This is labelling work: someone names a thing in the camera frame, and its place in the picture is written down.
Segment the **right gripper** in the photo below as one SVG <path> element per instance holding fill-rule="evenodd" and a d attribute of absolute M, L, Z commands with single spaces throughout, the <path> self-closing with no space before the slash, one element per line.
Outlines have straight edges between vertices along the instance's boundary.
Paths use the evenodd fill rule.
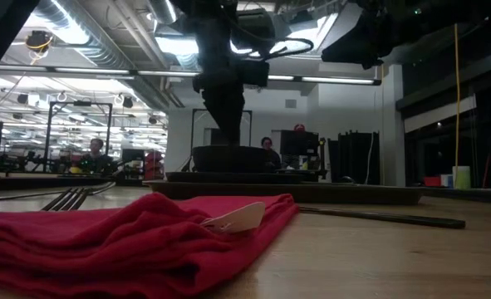
<path fill-rule="evenodd" d="M 364 69 L 379 66 L 395 42 L 420 38 L 419 0 L 355 0 L 362 9 L 356 25 L 322 51 L 324 62 L 354 62 Z"/>

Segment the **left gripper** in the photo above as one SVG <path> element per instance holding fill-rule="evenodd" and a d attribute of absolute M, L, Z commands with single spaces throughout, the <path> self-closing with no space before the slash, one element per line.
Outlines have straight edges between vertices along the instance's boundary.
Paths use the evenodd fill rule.
<path fill-rule="evenodd" d="M 238 145 L 245 99 L 243 68 L 240 60 L 199 60 L 200 73 L 193 89 L 230 145 Z"/>

